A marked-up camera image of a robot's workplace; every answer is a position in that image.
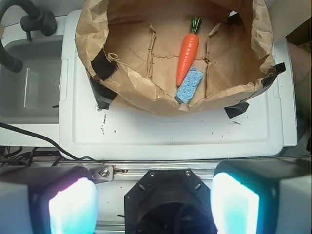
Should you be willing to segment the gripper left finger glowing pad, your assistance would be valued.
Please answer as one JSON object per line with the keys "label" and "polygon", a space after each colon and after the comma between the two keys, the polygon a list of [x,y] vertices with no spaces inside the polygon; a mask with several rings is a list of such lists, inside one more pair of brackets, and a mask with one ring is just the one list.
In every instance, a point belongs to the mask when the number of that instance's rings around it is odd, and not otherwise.
{"label": "gripper left finger glowing pad", "polygon": [[82,166],[0,170],[2,234],[92,234],[98,190]]}

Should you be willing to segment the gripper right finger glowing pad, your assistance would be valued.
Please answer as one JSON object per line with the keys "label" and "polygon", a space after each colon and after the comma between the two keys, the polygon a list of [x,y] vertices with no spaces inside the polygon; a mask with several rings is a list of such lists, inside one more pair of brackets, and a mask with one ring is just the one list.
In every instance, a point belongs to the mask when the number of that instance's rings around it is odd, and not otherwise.
{"label": "gripper right finger glowing pad", "polygon": [[310,234],[309,159],[231,159],[211,183],[211,210],[220,234]]}

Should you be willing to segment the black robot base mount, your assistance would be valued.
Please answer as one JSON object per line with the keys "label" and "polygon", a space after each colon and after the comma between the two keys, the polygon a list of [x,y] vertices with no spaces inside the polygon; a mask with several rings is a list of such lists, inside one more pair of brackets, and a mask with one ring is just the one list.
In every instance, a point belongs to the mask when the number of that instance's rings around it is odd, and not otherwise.
{"label": "black robot base mount", "polygon": [[149,170],[124,196],[127,234],[215,234],[210,188],[191,170]]}

